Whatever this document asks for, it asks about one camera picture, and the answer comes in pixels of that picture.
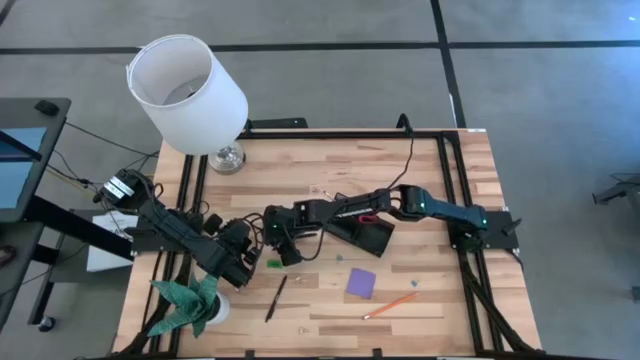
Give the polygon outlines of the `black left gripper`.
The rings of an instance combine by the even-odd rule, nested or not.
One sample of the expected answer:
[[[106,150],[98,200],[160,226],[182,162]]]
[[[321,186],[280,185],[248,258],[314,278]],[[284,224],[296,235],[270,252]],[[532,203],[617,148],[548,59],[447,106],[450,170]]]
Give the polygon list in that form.
[[[261,255],[259,246],[249,238],[250,226],[242,219],[223,224],[220,216],[212,214],[204,222],[203,230],[212,236],[212,245],[205,251],[203,269],[236,288],[246,286]]]

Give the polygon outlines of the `black ballpoint pen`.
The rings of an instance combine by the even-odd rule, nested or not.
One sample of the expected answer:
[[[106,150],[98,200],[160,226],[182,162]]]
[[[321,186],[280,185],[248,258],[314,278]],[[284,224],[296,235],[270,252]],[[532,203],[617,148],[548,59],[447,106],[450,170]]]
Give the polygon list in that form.
[[[268,309],[267,315],[265,317],[265,323],[268,323],[272,319],[272,317],[273,317],[273,315],[275,313],[279,298],[280,298],[280,296],[281,296],[281,294],[282,294],[282,292],[284,290],[284,287],[285,287],[285,285],[287,283],[287,280],[288,280],[288,275],[285,275],[282,278],[281,283],[280,283],[280,285],[279,285],[279,287],[278,287],[278,289],[276,291],[276,294],[275,294],[275,296],[274,296],[274,298],[273,298],[273,300],[272,300],[272,302],[270,304],[270,307]]]

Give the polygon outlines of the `green plant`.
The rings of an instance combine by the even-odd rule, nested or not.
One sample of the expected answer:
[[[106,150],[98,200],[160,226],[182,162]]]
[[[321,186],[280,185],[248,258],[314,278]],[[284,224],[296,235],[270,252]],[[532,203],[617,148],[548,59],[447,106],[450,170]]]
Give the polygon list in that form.
[[[149,330],[149,337],[191,324],[198,338],[208,325],[221,324],[230,314],[229,300],[218,291],[218,279],[212,275],[198,280],[191,274],[187,285],[175,281],[152,281],[151,285],[174,306],[174,311]]]

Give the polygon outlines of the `black mesh desk organizer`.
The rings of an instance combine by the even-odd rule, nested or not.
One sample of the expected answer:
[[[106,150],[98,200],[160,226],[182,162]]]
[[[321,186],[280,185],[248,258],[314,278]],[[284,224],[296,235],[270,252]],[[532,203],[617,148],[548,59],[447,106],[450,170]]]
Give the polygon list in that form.
[[[358,217],[345,217],[324,226],[324,231],[380,258],[391,239],[395,225],[379,218],[375,224],[362,224]]]

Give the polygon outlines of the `purple sticky note pad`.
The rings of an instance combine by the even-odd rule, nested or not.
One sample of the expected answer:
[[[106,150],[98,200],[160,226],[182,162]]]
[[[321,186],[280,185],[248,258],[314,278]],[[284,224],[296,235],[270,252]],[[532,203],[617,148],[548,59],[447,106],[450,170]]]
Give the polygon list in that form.
[[[363,299],[373,296],[376,274],[359,268],[352,268],[347,282],[346,292]]]

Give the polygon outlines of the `flat black bar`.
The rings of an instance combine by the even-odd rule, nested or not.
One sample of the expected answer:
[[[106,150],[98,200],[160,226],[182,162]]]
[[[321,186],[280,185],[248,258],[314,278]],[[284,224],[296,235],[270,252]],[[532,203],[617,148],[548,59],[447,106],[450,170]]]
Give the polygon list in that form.
[[[248,130],[308,128],[308,123],[305,118],[301,117],[248,120],[246,123],[246,128]]]

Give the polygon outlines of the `white paper box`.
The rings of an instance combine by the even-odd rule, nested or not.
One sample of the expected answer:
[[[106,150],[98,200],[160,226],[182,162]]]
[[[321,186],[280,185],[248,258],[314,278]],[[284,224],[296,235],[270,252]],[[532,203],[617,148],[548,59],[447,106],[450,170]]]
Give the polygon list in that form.
[[[133,241],[133,237],[125,232],[126,228],[135,228],[138,225],[139,217],[128,215],[119,211],[109,211],[104,215],[92,217],[92,223],[121,238]],[[133,264],[132,260],[127,260],[101,250],[95,246],[90,246],[88,251],[87,272],[100,272],[116,268],[128,267]]]

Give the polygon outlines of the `white shade silver table lamp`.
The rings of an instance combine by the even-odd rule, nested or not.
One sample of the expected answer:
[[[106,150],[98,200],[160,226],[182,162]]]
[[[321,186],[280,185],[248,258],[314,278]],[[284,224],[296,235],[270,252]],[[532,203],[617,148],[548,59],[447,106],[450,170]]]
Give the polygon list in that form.
[[[173,149],[207,156],[223,175],[244,166],[237,138],[248,120],[248,101],[205,42],[186,34],[158,38],[127,65],[126,81]]]

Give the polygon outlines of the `black stand beam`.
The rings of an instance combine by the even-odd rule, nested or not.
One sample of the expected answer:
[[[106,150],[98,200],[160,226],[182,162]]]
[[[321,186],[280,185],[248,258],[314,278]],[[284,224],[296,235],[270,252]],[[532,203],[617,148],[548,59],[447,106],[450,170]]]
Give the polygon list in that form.
[[[24,218],[28,221],[40,222],[46,227],[75,237],[113,255],[127,260],[133,259],[131,243],[127,239],[38,196],[31,198],[24,212]]]

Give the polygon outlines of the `dark grey side desk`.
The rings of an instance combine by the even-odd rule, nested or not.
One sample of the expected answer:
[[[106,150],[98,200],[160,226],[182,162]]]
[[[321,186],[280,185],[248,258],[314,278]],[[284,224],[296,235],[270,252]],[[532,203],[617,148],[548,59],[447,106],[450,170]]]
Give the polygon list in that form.
[[[7,253],[7,247],[14,249],[14,257],[0,266],[0,333],[24,281],[43,229],[42,224],[32,222],[0,224],[0,255]]]

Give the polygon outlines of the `grey metal stand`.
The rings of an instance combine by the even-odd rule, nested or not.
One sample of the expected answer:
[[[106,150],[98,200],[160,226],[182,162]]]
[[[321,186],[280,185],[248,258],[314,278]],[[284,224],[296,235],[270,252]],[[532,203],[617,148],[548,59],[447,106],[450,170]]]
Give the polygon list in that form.
[[[592,194],[597,205],[606,205],[615,198],[627,198],[632,207],[640,209],[640,173],[611,174],[616,183]]]

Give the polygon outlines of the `black aluminium table frame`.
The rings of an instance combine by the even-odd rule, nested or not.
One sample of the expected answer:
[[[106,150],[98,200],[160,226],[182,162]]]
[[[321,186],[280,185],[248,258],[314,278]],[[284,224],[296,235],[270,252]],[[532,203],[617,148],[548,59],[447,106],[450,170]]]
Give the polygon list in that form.
[[[203,158],[187,161],[163,145],[154,180],[162,201],[179,198],[201,204],[224,219],[260,212],[266,206],[367,193],[393,181],[416,184],[439,199],[472,202],[491,210],[504,205],[487,134],[482,130],[258,129],[241,142],[247,161],[232,175],[215,173]],[[288,268],[268,268],[275,252],[265,250],[255,276],[241,290],[222,282],[231,304],[229,317],[195,338],[184,329],[164,335],[159,349],[175,348],[181,358],[339,360],[471,356],[477,345],[492,347],[485,310],[469,312],[459,256],[449,244],[445,223],[425,219],[399,223],[385,253],[374,257],[331,235],[301,242],[307,258]],[[341,255],[343,261],[336,261]],[[376,274],[373,296],[346,292],[352,268]],[[282,278],[287,283],[272,319],[265,323]],[[296,277],[304,284],[297,284]],[[411,281],[418,282],[417,287]],[[406,295],[418,293],[372,319],[362,317]],[[299,334],[299,327],[309,330]]]

